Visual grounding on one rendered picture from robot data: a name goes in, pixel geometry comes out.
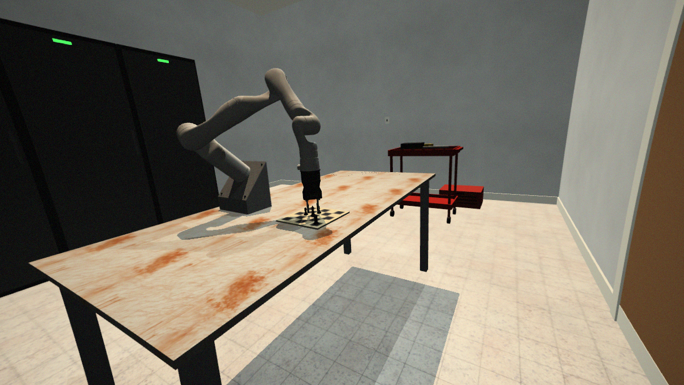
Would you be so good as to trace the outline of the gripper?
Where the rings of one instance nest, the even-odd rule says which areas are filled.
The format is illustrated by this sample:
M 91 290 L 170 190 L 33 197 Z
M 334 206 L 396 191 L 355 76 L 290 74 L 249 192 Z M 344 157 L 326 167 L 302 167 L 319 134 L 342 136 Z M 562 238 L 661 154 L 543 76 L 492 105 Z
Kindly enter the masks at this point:
M 322 199 L 322 190 L 320 188 L 320 165 L 318 164 L 318 157 L 315 158 L 300 158 L 300 164 L 297 166 L 298 170 L 301 172 L 301 183 L 303 184 L 303 200 L 306 201 L 307 213 L 309 213 L 308 200 L 317 200 L 317 212 L 318 200 Z

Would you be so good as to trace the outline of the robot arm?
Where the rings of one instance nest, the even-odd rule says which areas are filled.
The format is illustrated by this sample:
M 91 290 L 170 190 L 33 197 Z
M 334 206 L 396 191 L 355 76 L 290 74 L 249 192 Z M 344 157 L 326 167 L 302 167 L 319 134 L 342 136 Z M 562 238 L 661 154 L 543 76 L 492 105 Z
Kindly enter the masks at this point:
M 318 157 L 317 143 L 306 141 L 305 137 L 320 131 L 321 125 L 317 116 L 306 109 L 294 94 L 283 70 L 270 69 L 265 80 L 269 89 L 265 94 L 232 98 L 203 124 L 181 124 L 176 131 L 181 146 L 197 152 L 204 160 L 236 182 L 242 182 L 248 177 L 250 168 L 216 142 L 215 138 L 266 106 L 281 100 L 284 109 L 293 120 L 292 129 L 300 148 L 300 158 Z

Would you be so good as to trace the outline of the chessboard with black pieces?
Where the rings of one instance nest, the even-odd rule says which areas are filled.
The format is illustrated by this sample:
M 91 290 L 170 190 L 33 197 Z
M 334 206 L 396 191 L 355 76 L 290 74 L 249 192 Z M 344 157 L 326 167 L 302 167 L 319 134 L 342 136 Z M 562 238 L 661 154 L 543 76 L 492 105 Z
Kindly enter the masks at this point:
M 291 224 L 291 225 L 298 225 L 301 227 L 306 227 L 306 228 L 312 228 L 312 229 L 320 229 L 325 225 L 330 224 L 331 222 L 339 219 L 340 217 L 343 217 L 349 213 L 349 211 L 342 211 L 342 210 L 335 210 L 331 208 L 322 208 L 320 207 L 320 211 L 322 213 L 317 214 L 317 207 L 314 206 L 314 213 L 317 215 L 317 221 L 318 225 L 315 225 L 315 219 L 314 217 L 311 217 L 311 206 L 309 207 L 309 213 L 308 215 L 305 214 L 305 209 L 302 209 L 300 211 L 294 212 L 292 214 L 289 214 L 288 216 L 282 217 L 280 219 L 277 219 L 277 222 L 284 222 L 285 224 Z

